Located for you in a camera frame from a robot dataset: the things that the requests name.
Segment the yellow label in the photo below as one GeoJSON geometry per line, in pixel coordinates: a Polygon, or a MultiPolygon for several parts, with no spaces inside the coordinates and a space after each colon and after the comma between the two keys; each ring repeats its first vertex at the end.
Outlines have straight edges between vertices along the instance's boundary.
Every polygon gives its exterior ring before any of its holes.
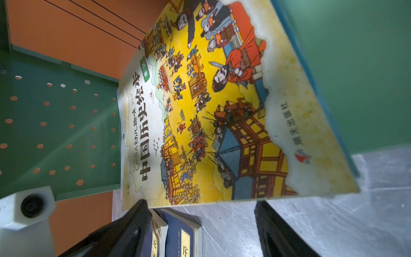
{"type": "Polygon", "coordinates": [[[181,257],[190,257],[190,235],[181,230],[181,257]]]}
{"type": "Polygon", "coordinates": [[[151,244],[151,257],[157,257],[157,248],[158,248],[157,238],[155,237],[155,233],[153,231],[153,241],[151,244]]]}

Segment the gray floor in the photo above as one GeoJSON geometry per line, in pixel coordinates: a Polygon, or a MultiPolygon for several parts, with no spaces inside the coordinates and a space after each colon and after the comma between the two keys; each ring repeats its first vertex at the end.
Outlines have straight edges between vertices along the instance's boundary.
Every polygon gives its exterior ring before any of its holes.
{"type": "MultiPolygon", "coordinates": [[[[411,256],[411,148],[354,155],[360,194],[271,200],[321,256],[411,256]]],[[[113,220],[122,217],[120,191],[113,220]]],[[[173,207],[203,226],[203,256],[262,256],[255,201],[173,207]]]]}

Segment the cartoon warrior with sword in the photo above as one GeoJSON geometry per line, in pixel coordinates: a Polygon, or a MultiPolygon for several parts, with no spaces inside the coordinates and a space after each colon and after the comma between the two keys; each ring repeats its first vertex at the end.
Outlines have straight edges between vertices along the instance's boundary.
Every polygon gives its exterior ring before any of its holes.
{"type": "Polygon", "coordinates": [[[261,64],[261,52],[265,49],[265,42],[257,46],[254,28],[245,38],[239,49],[234,49],[227,57],[226,64],[210,62],[219,67],[212,81],[212,89],[219,92],[224,89],[227,82],[252,82],[254,67],[261,64]]]}

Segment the sword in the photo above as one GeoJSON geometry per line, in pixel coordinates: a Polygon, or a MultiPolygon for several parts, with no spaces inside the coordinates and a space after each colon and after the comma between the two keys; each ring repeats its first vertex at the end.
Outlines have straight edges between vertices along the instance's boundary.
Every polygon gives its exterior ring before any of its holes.
{"type": "Polygon", "coordinates": [[[222,65],[221,63],[216,63],[216,62],[209,62],[212,66],[214,67],[218,67],[218,68],[222,68],[224,67],[224,65],[222,65]]]}

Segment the black line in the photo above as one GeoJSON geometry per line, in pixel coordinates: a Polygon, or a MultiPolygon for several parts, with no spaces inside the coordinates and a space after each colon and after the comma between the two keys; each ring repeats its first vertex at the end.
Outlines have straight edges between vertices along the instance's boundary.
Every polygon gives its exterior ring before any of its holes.
{"type": "Polygon", "coordinates": [[[87,22],[87,23],[88,23],[88,24],[90,24],[91,26],[94,26],[94,27],[98,28],[99,30],[104,31],[105,33],[107,33],[107,34],[109,34],[109,35],[111,35],[111,36],[113,36],[113,37],[115,37],[115,38],[117,38],[117,39],[119,39],[119,40],[123,41],[124,43],[129,44],[130,46],[134,47],[135,49],[138,49],[138,47],[135,47],[135,46],[133,46],[132,44],[127,43],[127,42],[126,42],[126,41],[124,41],[123,39],[118,38],[118,37],[116,37],[115,35],[108,33],[107,31],[105,31],[105,30],[103,30],[103,29],[101,29],[101,28],[97,27],[97,26],[96,26],[96,25],[94,25],[94,24],[91,24],[91,23],[90,23],[90,22],[88,22],[88,21],[83,20],[82,18],[80,18],[80,17],[78,17],[78,16],[76,16],[76,15],[72,14],[71,12],[66,11],[66,10],[64,10],[63,8],[61,8],[61,7],[59,7],[59,6],[55,5],[55,4],[53,4],[53,3],[51,3],[51,2],[49,2],[49,1],[47,1],[47,0],[44,0],[44,1],[46,1],[46,2],[48,2],[49,4],[54,5],[55,7],[57,7],[57,8],[59,8],[59,9],[61,9],[61,10],[65,11],[65,12],[67,12],[67,13],[71,14],[71,15],[73,15],[73,16],[74,16],[74,17],[76,17],[76,18],[79,18],[80,20],[82,20],[82,21],[84,21],[84,22],[87,22]]]}
{"type": "Polygon", "coordinates": [[[86,11],[88,11],[88,12],[89,12],[89,13],[91,13],[91,14],[93,14],[94,16],[99,17],[100,19],[102,19],[103,21],[107,22],[108,24],[110,24],[110,25],[112,25],[112,26],[114,26],[114,27],[118,28],[118,29],[119,29],[119,30],[121,30],[122,32],[124,32],[124,33],[126,33],[126,34],[129,34],[130,36],[134,37],[135,39],[137,39],[137,40],[139,40],[139,41],[141,42],[141,40],[140,40],[140,39],[138,39],[138,38],[136,38],[135,36],[131,35],[131,34],[130,34],[130,33],[128,33],[127,31],[122,30],[121,28],[117,27],[116,25],[114,25],[114,24],[112,24],[112,23],[108,22],[107,20],[105,20],[105,19],[103,19],[102,17],[98,16],[98,15],[97,15],[97,14],[95,14],[94,12],[87,10],[86,8],[84,8],[83,6],[79,5],[78,3],[76,3],[76,2],[74,2],[74,1],[72,1],[72,0],[69,0],[69,1],[70,1],[70,2],[72,2],[73,4],[77,5],[78,7],[85,9],[86,11]]]}
{"type": "MultiPolygon", "coordinates": [[[[94,0],[91,0],[91,1],[94,2],[94,3],[96,3],[96,4],[98,4],[99,6],[101,6],[102,8],[104,8],[105,10],[109,11],[110,13],[116,15],[115,13],[113,13],[112,11],[110,11],[109,9],[107,9],[106,7],[102,6],[101,4],[97,3],[96,1],[94,1],[94,0]]],[[[116,16],[117,16],[118,18],[122,19],[123,21],[127,22],[127,23],[130,24],[131,26],[135,27],[136,29],[138,29],[139,31],[141,31],[142,33],[144,33],[144,35],[145,35],[145,32],[142,31],[141,29],[139,29],[138,27],[134,26],[134,25],[131,24],[130,22],[128,22],[128,21],[126,21],[125,19],[121,18],[120,16],[118,16],[118,15],[116,15],[116,16]]]]}

